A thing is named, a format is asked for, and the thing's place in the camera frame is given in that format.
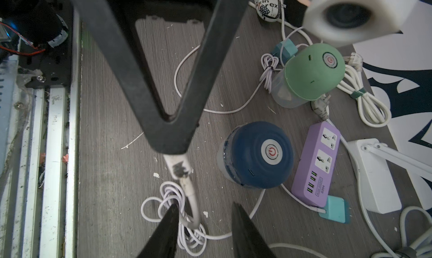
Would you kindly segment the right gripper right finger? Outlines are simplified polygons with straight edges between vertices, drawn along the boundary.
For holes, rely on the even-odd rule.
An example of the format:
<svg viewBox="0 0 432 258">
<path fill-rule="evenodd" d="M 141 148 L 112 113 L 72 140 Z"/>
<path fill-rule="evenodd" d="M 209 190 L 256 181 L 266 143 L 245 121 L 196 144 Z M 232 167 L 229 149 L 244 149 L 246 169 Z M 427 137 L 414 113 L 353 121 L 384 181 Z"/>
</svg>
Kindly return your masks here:
<svg viewBox="0 0 432 258">
<path fill-rule="evenodd" d="M 234 202 L 231 208 L 231 229 L 236 258 L 275 258 L 268 244 L 244 208 Z"/>
</svg>

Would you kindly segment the blue meat grinder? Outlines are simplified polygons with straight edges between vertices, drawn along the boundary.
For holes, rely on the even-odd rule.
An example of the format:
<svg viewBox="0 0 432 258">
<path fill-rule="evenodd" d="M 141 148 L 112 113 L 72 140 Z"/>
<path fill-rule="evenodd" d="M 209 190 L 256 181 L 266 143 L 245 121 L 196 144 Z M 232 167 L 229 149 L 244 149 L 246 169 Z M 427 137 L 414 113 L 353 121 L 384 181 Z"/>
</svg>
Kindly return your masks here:
<svg viewBox="0 0 432 258">
<path fill-rule="evenodd" d="M 294 151 L 281 128 L 257 121 L 234 128 L 220 144 L 216 159 L 228 180 L 245 188 L 270 189 L 288 180 Z"/>
</svg>

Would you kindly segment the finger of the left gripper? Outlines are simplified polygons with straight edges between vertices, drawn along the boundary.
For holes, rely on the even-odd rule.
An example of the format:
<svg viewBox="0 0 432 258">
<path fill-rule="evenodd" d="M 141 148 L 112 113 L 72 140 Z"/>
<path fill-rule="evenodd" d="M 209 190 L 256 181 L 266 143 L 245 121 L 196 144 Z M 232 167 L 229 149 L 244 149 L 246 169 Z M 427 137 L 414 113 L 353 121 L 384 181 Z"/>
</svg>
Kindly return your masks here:
<svg viewBox="0 0 432 258">
<path fill-rule="evenodd" d="M 71 0 L 115 74 L 149 144 L 175 153 L 165 112 L 137 31 L 119 0 Z"/>
<path fill-rule="evenodd" d="M 169 153 L 186 153 L 249 0 L 217 0 L 168 135 Z"/>
</svg>

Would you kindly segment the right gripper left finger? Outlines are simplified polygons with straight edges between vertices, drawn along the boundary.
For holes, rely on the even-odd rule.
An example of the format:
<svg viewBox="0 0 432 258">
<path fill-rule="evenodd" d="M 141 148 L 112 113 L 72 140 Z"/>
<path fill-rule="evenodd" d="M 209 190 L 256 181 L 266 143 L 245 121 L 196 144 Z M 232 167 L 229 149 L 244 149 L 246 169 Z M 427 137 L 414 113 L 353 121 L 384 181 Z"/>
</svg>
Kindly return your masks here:
<svg viewBox="0 0 432 258">
<path fill-rule="evenodd" d="M 138 258 L 174 258 L 177 250 L 179 208 L 172 205 L 155 232 L 138 254 Z"/>
</svg>

